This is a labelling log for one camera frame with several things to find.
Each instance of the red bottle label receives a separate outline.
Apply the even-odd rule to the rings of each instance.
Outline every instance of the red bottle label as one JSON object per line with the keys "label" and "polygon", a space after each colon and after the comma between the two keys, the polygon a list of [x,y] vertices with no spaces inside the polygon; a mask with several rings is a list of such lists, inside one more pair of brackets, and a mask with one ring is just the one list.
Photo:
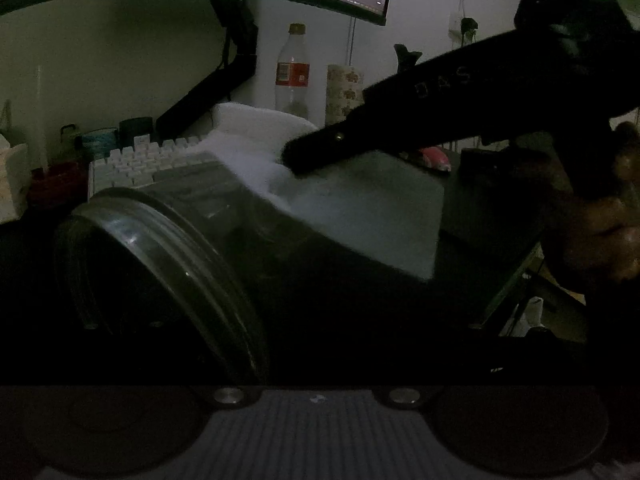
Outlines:
{"label": "red bottle label", "polygon": [[309,86],[309,65],[307,63],[278,63],[276,85]]}

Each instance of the screw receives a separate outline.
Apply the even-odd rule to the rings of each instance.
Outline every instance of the screw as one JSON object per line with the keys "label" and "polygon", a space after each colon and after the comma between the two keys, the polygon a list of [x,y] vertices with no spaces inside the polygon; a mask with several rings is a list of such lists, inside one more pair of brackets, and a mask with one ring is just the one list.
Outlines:
{"label": "screw", "polygon": [[413,388],[396,388],[391,390],[389,398],[396,404],[415,404],[420,400],[420,392]]}
{"label": "screw", "polygon": [[244,392],[240,388],[220,388],[213,398],[220,404],[239,404],[244,400]]}

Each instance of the tissue box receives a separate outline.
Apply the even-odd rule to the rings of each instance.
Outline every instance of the tissue box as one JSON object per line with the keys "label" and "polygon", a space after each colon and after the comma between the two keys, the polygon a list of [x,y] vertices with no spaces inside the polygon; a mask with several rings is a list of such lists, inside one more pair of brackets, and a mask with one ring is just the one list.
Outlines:
{"label": "tissue box", "polygon": [[0,224],[23,215],[30,183],[27,145],[0,148]]}

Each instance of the person's hand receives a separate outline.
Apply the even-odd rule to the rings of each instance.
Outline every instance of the person's hand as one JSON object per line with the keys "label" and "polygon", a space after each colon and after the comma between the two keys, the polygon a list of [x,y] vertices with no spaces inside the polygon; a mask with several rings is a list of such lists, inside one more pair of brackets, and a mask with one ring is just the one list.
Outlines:
{"label": "person's hand", "polygon": [[[638,132],[623,123],[615,134],[625,142],[612,170],[622,182],[640,190]],[[534,183],[546,198],[542,248],[558,283],[591,294],[635,280],[640,275],[640,211],[631,206],[632,200],[617,196],[583,200],[562,190],[568,179],[558,163],[544,156],[526,159],[514,173]]]}

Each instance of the stack of paper cups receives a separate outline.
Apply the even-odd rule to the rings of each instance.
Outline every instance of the stack of paper cups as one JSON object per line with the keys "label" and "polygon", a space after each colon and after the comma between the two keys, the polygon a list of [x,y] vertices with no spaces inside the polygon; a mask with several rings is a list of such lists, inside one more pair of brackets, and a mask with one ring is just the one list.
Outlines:
{"label": "stack of paper cups", "polygon": [[339,123],[363,104],[364,74],[353,66],[329,65],[326,75],[325,124]]}

